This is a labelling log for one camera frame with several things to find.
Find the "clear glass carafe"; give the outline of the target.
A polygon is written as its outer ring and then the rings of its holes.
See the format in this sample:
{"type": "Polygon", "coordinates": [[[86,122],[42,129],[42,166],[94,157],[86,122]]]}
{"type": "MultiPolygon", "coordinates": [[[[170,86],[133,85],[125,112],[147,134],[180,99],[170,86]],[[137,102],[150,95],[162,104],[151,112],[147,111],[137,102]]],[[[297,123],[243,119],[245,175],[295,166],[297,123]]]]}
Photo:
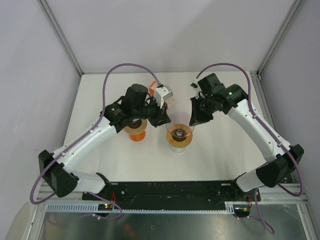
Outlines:
{"type": "Polygon", "coordinates": [[[176,154],[181,154],[187,149],[187,147],[174,147],[174,146],[170,146],[169,148],[173,153],[176,153],[176,154]]]}

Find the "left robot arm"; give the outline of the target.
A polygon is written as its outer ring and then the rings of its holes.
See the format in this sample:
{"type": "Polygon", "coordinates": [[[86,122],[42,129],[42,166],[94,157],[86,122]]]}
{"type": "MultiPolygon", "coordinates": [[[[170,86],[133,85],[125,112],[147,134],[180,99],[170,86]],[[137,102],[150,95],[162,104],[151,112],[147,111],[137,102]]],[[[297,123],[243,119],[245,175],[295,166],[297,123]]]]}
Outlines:
{"type": "Polygon", "coordinates": [[[134,83],[125,95],[103,107],[97,121],[71,143],[50,153],[43,150],[38,155],[42,178],[59,197],[75,190],[92,192],[98,199],[110,196],[109,182],[101,173],[76,172],[82,158],[107,139],[139,120],[148,120],[158,127],[171,122],[166,100],[173,96],[166,85],[155,88],[153,95],[147,87],[134,83]]]}

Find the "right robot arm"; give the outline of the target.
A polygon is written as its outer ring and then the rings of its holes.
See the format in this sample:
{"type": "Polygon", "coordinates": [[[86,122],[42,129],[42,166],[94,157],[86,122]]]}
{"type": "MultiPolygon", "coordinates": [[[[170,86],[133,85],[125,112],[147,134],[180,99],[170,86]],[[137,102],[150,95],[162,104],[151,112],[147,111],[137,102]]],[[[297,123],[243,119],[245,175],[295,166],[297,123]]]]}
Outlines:
{"type": "Polygon", "coordinates": [[[201,80],[195,79],[191,87],[196,95],[191,100],[189,126],[213,120],[215,112],[222,112],[234,120],[260,150],[265,163],[236,179],[230,188],[231,196],[242,201],[252,189],[273,188],[296,170],[304,150],[282,138],[260,115],[249,100],[248,94],[238,84],[225,87],[215,73],[201,80]]]}

